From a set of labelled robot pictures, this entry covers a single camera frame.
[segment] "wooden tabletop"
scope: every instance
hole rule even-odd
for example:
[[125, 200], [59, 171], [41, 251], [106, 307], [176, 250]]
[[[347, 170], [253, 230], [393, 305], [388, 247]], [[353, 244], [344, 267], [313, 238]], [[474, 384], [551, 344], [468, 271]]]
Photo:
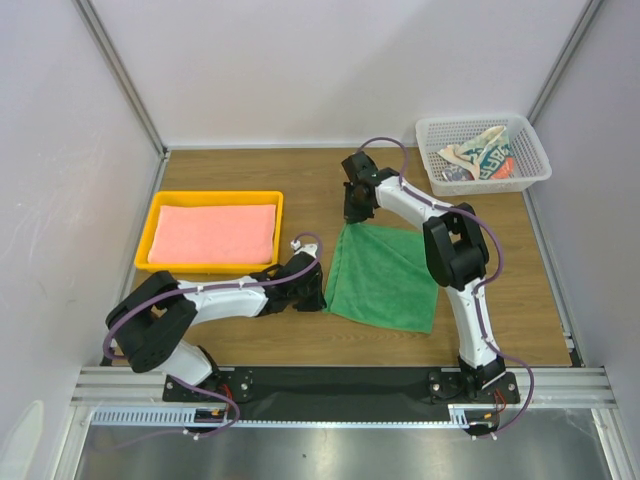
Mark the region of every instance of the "wooden tabletop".
[[[302, 231], [324, 242], [325, 282], [343, 226], [346, 180], [340, 162], [351, 149], [195, 150], [171, 154], [162, 190], [279, 190], [284, 193], [281, 263], [289, 241]], [[379, 168], [399, 169], [399, 149], [368, 151]], [[430, 193], [417, 149], [407, 178]], [[504, 273], [487, 289], [494, 335], [505, 353], [533, 365], [568, 365], [569, 355], [522, 195], [502, 193], [447, 197], [466, 201], [493, 227], [505, 251]], [[413, 229], [402, 218], [377, 210], [372, 225]], [[491, 262], [496, 254], [490, 240]], [[138, 272], [136, 285], [147, 278]], [[213, 281], [234, 276], [176, 275]], [[196, 325], [185, 337], [203, 346], [222, 365], [454, 365], [458, 333], [444, 291], [440, 291], [430, 335], [375, 328], [326, 313], [288, 308], [261, 318], [227, 318]]]

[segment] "white plastic laundry basket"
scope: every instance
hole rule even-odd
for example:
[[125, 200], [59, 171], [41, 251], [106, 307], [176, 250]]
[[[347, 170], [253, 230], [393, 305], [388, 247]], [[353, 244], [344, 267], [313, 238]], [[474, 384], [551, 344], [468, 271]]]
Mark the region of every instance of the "white plastic laundry basket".
[[[448, 182], [442, 170], [451, 165], [438, 150], [462, 144], [487, 128], [506, 125], [514, 158], [509, 178]], [[521, 115], [483, 115], [476, 117], [425, 118], [416, 123], [416, 136], [422, 162], [427, 169], [436, 196], [477, 193], [521, 192], [539, 180], [551, 176], [547, 154], [529, 121]]]

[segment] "green towel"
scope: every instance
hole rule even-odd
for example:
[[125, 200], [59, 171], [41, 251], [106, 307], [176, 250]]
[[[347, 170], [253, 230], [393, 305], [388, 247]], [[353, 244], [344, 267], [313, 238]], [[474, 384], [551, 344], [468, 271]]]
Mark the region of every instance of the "green towel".
[[329, 272], [327, 312], [376, 327], [430, 333], [438, 284], [417, 232], [345, 225]]

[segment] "pink towel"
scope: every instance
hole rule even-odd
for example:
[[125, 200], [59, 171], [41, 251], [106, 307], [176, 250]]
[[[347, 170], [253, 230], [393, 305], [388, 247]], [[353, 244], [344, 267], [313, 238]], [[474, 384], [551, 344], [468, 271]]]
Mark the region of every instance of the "pink towel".
[[269, 263], [275, 217], [275, 205], [164, 205], [149, 263]]

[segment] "yellow plastic bin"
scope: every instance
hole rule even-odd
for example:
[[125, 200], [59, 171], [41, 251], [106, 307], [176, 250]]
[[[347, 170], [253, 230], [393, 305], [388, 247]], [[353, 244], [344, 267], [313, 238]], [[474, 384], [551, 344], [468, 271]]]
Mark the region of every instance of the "yellow plastic bin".
[[[156, 193], [149, 209], [149, 215], [142, 231], [134, 264], [140, 270], [158, 272], [169, 270], [172, 273], [237, 273], [247, 274], [259, 272], [278, 263], [278, 247], [280, 245], [280, 227], [282, 225], [282, 192], [222, 192], [222, 191], [162, 191]], [[273, 257], [271, 263], [252, 264], [184, 264], [184, 263], [149, 263], [149, 250], [158, 226], [160, 207], [211, 207], [224, 205], [275, 205], [276, 225], [273, 233]]]

